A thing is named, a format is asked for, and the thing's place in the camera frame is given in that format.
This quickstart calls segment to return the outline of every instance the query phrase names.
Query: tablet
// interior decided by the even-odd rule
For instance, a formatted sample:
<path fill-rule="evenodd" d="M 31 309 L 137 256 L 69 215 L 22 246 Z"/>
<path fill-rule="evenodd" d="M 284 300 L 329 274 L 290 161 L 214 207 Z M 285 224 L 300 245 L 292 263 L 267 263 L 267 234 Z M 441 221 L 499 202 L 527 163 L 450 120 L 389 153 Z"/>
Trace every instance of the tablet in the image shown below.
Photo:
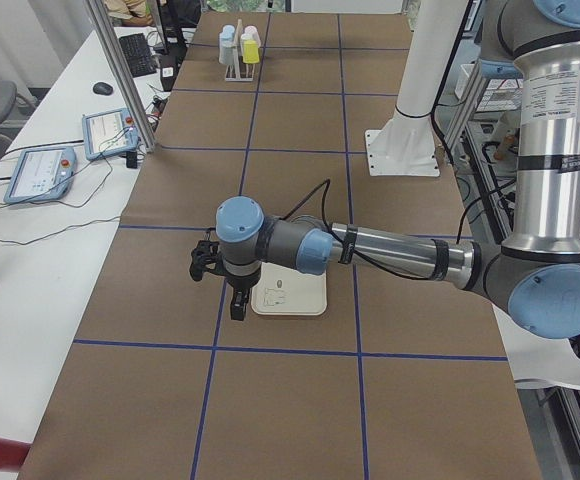
<path fill-rule="evenodd" d="M 81 124 L 90 161 L 134 151 L 139 145 L 137 127 L 127 108 L 84 115 Z"/>
<path fill-rule="evenodd" d="M 63 197 L 72 184 L 77 157 L 72 147 L 23 150 L 3 201 L 43 202 Z"/>

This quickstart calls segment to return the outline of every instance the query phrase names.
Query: blue joint cap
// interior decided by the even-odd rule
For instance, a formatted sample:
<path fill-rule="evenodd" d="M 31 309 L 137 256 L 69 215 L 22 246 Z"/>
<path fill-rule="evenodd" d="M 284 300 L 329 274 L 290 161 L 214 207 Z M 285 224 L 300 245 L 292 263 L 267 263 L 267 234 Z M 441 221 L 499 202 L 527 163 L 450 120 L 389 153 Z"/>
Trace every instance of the blue joint cap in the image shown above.
<path fill-rule="evenodd" d="M 549 20 L 570 28 L 580 28 L 580 0 L 534 0 Z"/>
<path fill-rule="evenodd" d="M 263 225 L 263 210 L 248 197 L 232 197 L 217 209 L 217 236 L 228 243 L 248 240 Z"/>
<path fill-rule="evenodd" d="M 523 74 L 517 70 L 511 62 L 496 62 L 481 59 L 481 75 L 488 79 L 506 80 L 508 78 L 523 78 Z"/>
<path fill-rule="evenodd" d="M 508 313 L 520 327 L 544 338 L 580 334 L 580 265 L 542 268 L 519 283 Z"/>
<path fill-rule="evenodd" d="M 331 251 L 332 236 L 318 228 L 313 228 L 303 237 L 299 245 L 297 270 L 301 273 L 321 275 L 326 271 Z"/>

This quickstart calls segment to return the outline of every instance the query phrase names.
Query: white stand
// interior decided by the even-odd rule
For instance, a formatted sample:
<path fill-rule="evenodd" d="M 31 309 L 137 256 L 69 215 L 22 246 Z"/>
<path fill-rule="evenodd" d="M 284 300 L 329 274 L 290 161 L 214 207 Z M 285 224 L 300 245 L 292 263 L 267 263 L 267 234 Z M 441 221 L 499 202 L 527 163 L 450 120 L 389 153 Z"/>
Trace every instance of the white stand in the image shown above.
<path fill-rule="evenodd" d="M 398 109 L 382 130 L 366 131 L 370 175 L 437 177 L 432 111 L 469 0 L 422 0 L 408 54 Z"/>

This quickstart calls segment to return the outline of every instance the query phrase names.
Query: label on robot arm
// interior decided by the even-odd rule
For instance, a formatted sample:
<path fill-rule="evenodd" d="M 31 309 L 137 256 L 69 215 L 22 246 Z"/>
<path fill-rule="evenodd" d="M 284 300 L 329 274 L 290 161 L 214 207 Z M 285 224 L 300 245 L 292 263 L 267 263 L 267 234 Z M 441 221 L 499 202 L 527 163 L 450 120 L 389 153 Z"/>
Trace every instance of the label on robot arm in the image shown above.
<path fill-rule="evenodd" d="M 550 73 L 524 81 L 522 125 L 566 118 L 580 122 L 580 70 Z"/>

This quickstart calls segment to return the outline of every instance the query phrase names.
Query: blue grid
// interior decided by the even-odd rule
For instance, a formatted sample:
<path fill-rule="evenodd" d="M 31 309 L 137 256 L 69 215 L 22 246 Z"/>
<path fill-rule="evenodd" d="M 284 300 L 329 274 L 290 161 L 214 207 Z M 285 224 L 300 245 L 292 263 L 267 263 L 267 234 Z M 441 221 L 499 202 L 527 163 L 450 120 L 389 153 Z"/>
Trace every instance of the blue grid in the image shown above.
<path fill-rule="evenodd" d="M 270 28 L 270 14 L 268 14 L 268 23 L 266 28 L 266 41 L 268 38 Z M 374 48 L 343 48 L 342 47 L 342 37 L 341 37 L 341 18 L 337 15 L 337 30 L 339 37 L 339 46 L 332 48 L 297 48 L 297 47 L 267 47 L 264 41 L 263 44 L 263 55 L 262 62 L 259 72 L 259 79 L 257 82 L 256 89 L 254 91 L 240 91 L 240 90 L 228 90 L 233 93 L 248 93 L 254 94 L 254 105 L 250 121 L 250 130 L 248 133 L 248 141 L 246 148 L 195 148 L 195 147 L 175 147 L 175 146 L 163 146 L 164 149 L 170 150 L 194 150 L 194 151 L 240 151 L 244 152 L 244 162 L 243 169 L 239 185 L 239 194 L 243 191 L 243 186 L 245 178 L 247 175 L 248 161 L 250 152 L 262 151 L 262 152 L 290 152 L 290 153 L 320 153 L 320 154 L 343 154 L 346 158 L 346 182 L 348 189 L 348 215 L 350 222 L 354 222 L 353 213 L 353 195 L 352 195 L 352 171 L 351 171 L 351 156 L 352 155 L 365 155 L 365 152 L 356 152 L 349 150 L 349 139 L 348 139 L 348 125 L 347 125 L 347 115 L 346 115 L 346 97 L 351 95 L 358 96 L 384 96 L 384 97 L 395 97 L 396 95 L 391 94 L 347 94 L 345 92 L 345 77 L 344 77 L 344 62 L 343 62 L 343 51 L 344 50 L 407 50 L 407 49 L 374 49 Z M 194 44 L 195 46 L 209 46 L 202 44 Z M 338 50 L 339 52 L 339 66 L 341 73 L 341 91 L 340 92 L 330 92 L 330 93 L 314 93 L 305 92 L 306 95 L 339 95 L 342 101 L 343 107 L 343 134 L 345 142 L 344 151 L 320 151 L 320 150 L 288 150 L 288 149 L 256 149 L 251 148 L 252 135 L 254 130 L 254 123 L 256 119 L 257 104 L 260 93 L 264 94 L 304 94 L 299 92 L 261 92 L 260 82 L 261 82 L 261 72 L 263 71 L 264 61 L 265 61 L 265 51 L 266 49 L 272 48 L 295 48 L 299 50 Z M 226 90 L 195 90 L 195 89 L 175 89 L 178 91 L 202 91 L 202 92 L 226 92 Z M 189 227 L 189 226 L 151 226 L 151 225 L 120 225 L 121 229 L 143 229 L 143 230 L 174 230 L 174 231 L 195 231 L 202 232 L 205 231 L 207 227 Z M 453 235 L 422 235 L 415 234 L 413 236 L 425 237 L 425 238 L 454 238 Z M 309 356 L 335 356 L 335 357 L 356 357 L 357 358 L 357 369 L 358 369 L 358 379 L 359 379 L 359 409 L 360 409 L 360 419 L 361 419 L 361 445 L 362 445 L 362 458 L 363 458 L 363 471 L 364 480 L 370 478 L 370 468 L 369 468 L 369 458 L 368 458 L 368 442 L 367 442 L 367 422 L 366 422 L 366 403 L 365 403 L 365 386 L 364 386 L 364 371 L 363 371 L 363 360 L 364 358 L 398 358 L 398 359 L 417 359 L 417 360 L 431 360 L 431 361 L 468 361 L 468 362 L 507 362 L 507 358 L 504 356 L 482 356 L 482 355 L 436 355 L 436 354 L 412 354 L 412 353 L 382 353 L 382 352 L 364 352 L 363 342 L 362 342 L 362 329 L 361 329 L 361 313 L 360 313 L 360 302 L 359 302 L 359 289 L 358 289 L 358 279 L 357 279 L 357 269 L 353 266 L 352 269 L 353 276 L 353 291 L 354 291 L 354 309 L 355 309 L 355 329 L 356 329 L 356 350 L 355 351 L 329 351 L 329 350 L 308 350 L 308 349 L 283 349 L 283 348 L 256 348 L 256 347 L 236 347 L 236 346 L 220 346 L 219 335 L 221 329 L 221 319 L 223 317 L 223 310 L 226 302 L 227 294 L 227 283 L 223 282 L 221 297 L 219 301 L 216 326 L 214 331 L 214 338 L 212 345 L 194 345 L 194 344 L 171 344 L 171 343 L 148 343 L 148 342 L 123 342 L 123 341 L 107 341 L 107 340 L 94 340 L 94 339 L 83 339 L 76 338 L 73 343 L 79 345 L 89 345 L 89 346 L 113 346 L 113 347 L 128 347 L 128 348 L 151 348 L 151 349 L 176 349 L 176 350 L 201 350 L 210 352 L 210 362 L 208 365 L 208 372 L 205 383 L 205 390 L 203 395 L 202 408 L 199 418 L 199 425 L 197 430 L 195 450 L 192 461 L 192 468 L 190 471 L 190 480 L 195 480 L 197 475 L 197 468 L 199 465 L 200 452 L 203 442 L 203 432 L 205 427 L 205 419 L 207 414 L 208 403 L 210 399 L 210 394 L 212 390 L 212 376 L 214 372 L 214 365 L 217 352 L 241 352 L 241 353 L 254 353 L 254 354 L 281 354 L 281 355 L 309 355 Z"/>

